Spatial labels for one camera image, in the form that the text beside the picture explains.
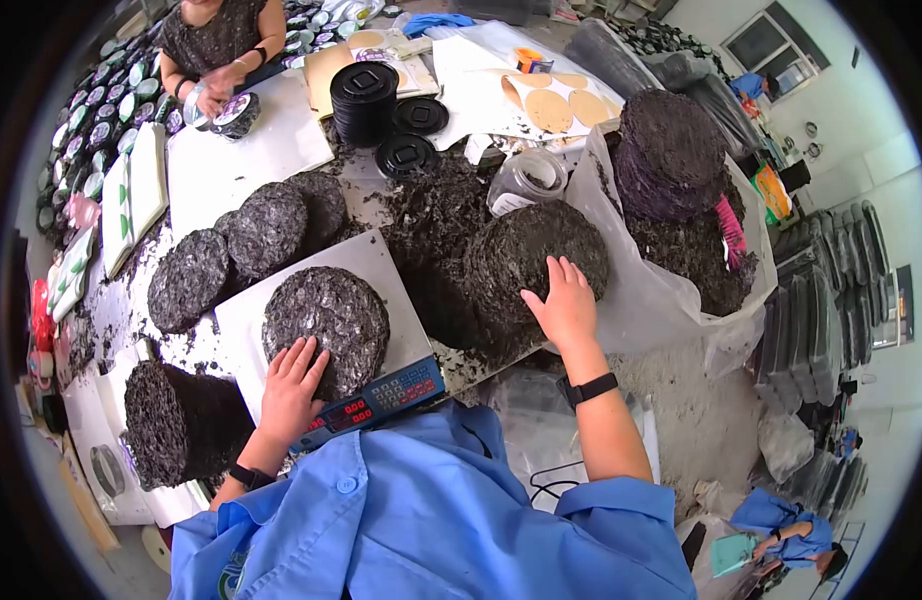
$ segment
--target glass jar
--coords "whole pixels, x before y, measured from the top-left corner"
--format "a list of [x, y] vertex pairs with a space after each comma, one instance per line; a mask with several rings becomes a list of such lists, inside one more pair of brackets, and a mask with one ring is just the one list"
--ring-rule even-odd
[[528, 148], [508, 158], [494, 175], [488, 209], [495, 217], [539, 202], [560, 200], [567, 186], [561, 159], [542, 148]]

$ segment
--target stack of black lids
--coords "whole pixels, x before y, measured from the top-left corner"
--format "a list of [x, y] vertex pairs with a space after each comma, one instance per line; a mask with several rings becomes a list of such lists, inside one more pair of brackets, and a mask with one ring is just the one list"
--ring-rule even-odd
[[331, 80], [331, 103], [338, 136], [349, 146], [370, 148], [393, 129], [397, 72], [383, 62], [363, 60], [342, 68]]

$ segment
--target hand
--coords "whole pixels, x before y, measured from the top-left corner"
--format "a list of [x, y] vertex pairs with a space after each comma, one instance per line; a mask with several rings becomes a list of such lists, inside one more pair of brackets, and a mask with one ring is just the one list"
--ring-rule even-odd
[[754, 558], [751, 558], [752, 562], [759, 561], [760, 558], [764, 556], [764, 553], [767, 552], [767, 549], [770, 547], [771, 547], [771, 541], [769, 539], [766, 539], [765, 541], [762, 541], [757, 546], [755, 546]]
[[318, 340], [298, 338], [290, 349], [283, 349], [268, 367], [268, 379], [261, 399], [258, 431], [269, 439], [290, 446], [304, 433], [324, 403], [313, 400], [330, 352], [321, 352], [308, 369]]
[[544, 335], [561, 354], [588, 342], [596, 344], [597, 309], [594, 292], [587, 285], [584, 274], [567, 258], [562, 256], [558, 261], [549, 256], [547, 275], [550, 279], [547, 301], [540, 301], [531, 290], [521, 290], [521, 297], [534, 313]]
[[202, 81], [209, 90], [228, 93], [244, 82], [248, 67], [242, 62], [232, 62], [204, 75]]
[[227, 101], [230, 100], [230, 94], [227, 91], [218, 91], [212, 87], [205, 87], [198, 96], [198, 109], [202, 113], [213, 119], [224, 111]]

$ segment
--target black smartwatch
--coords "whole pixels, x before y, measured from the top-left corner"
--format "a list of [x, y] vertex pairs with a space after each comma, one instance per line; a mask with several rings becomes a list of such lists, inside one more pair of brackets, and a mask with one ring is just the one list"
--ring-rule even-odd
[[617, 377], [615, 377], [612, 372], [601, 375], [599, 378], [588, 381], [583, 385], [572, 386], [567, 380], [567, 375], [558, 379], [558, 389], [561, 390], [561, 393], [567, 399], [567, 403], [571, 405], [571, 410], [575, 412], [577, 411], [578, 404], [581, 402], [589, 401], [616, 387]]
[[230, 476], [244, 484], [244, 489], [248, 492], [262, 488], [263, 486], [273, 484], [277, 479], [256, 468], [244, 468], [235, 464], [230, 468]]

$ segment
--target pink item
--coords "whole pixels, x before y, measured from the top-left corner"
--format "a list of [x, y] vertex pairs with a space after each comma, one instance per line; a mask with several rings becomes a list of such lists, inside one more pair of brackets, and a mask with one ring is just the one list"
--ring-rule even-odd
[[721, 201], [717, 203], [714, 210], [717, 211], [717, 217], [721, 223], [721, 234], [724, 235], [724, 241], [728, 244], [728, 266], [735, 271], [741, 266], [741, 258], [748, 251], [747, 242], [744, 241], [744, 232], [724, 194], [721, 194]]
[[84, 227], [94, 227], [101, 219], [101, 205], [81, 192], [71, 196], [64, 207], [64, 212], [69, 219], [74, 221], [74, 226], [79, 230]]

